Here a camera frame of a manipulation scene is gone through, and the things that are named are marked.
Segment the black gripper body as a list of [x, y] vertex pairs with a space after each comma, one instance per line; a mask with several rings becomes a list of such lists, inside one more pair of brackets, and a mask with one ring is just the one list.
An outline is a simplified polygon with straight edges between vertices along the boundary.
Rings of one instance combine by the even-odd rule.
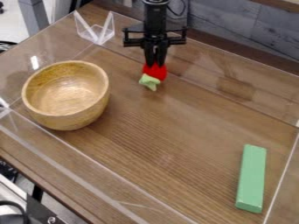
[[146, 41], [150, 41], [158, 45], [158, 43], [163, 40], [167, 40], [170, 46], [185, 45], [187, 41], [187, 31], [189, 28], [186, 26], [177, 28], [175, 26], [167, 25], [164, 31], [158, 34], [151, 34], [150, 31], [146, 30], [143, 24], [134, 24], [122, 30], [124, 34], [123, 46], [144, 47]]

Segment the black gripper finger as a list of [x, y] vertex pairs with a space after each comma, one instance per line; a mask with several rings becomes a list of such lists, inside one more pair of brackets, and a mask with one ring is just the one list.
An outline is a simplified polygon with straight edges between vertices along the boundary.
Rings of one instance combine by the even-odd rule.
[[152, 43], [144, 44], [144, 59], [146, 64], [151, 67], [155, 63], [155, 45]]
[[156, 47], [156, 63], [158, 66], [162, 67], [164, 65], [166, 61], [166, 56], [167, 56], [167, 51], [169, 51], [169, 44], [167, 43], [160, 43]]

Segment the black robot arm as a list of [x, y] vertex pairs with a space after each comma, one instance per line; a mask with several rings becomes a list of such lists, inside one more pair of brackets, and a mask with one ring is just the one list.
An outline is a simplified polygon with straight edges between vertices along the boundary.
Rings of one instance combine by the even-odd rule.
[[167, 24], [170, 2], [171, 0], [143, 0], [143, 23], [123, 29], [123, 46], [144, 50], [144, 60], [150, 67], [162, 67], [169, 47], [187, 42], [187, 27], [174, 28]]

